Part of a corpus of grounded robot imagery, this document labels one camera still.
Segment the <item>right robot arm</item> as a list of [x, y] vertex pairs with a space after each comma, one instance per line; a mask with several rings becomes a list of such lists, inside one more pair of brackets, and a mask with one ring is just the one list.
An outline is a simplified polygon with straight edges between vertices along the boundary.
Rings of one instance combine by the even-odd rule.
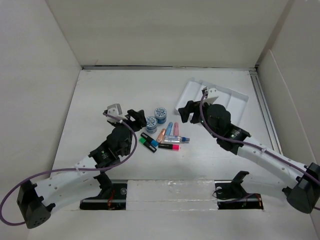
[[250, 160], [285, 183], [287, 202], [296, 210], [310, 214], [320, 198], [320, 166], [305, 165], [287, 158], [259, 143], [246, 130], [232, 124], [231, 114], [223, 105], [188, 101], [178, 109], [181, 121], [200, 123], [227, 152]]

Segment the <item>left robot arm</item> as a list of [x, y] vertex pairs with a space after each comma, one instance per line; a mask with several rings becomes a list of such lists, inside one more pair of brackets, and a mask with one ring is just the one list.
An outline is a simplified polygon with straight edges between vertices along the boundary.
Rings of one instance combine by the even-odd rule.
[[17, 205], [28, 229], [45, 223], [53, 213], [78, 200], [107, 198], [113, 183], [106, 174], [133, 155], [136, 132], [147, 125], [144, 110], [130, 109], [123, 115], [118, 104], [103, 113], [114, 127], [96, 149], [73, 167], [55, 169], [52, 176], [34, 182], [29, 177], [19, 185]]

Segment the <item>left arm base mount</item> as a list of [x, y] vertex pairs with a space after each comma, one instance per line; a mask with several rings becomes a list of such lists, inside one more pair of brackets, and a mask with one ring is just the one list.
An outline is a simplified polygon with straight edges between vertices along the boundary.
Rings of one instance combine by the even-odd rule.
[[95, 179], [99, 182], [100, 192], [96, 196], [81, 200], [79, 208], [87, 211], [126, 210], [128, 181], [110, 180], [106, 173], [101, 173]]

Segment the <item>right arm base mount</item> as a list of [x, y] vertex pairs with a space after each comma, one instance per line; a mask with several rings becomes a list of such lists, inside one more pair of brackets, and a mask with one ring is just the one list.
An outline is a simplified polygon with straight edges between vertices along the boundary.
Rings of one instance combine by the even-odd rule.
[[217, 200], [218, 210], [263, 210], [259, 193], [247, 193], [242, 187], [248, 171], [240, 171], [231, 180], [214, 180], [212, 196]]

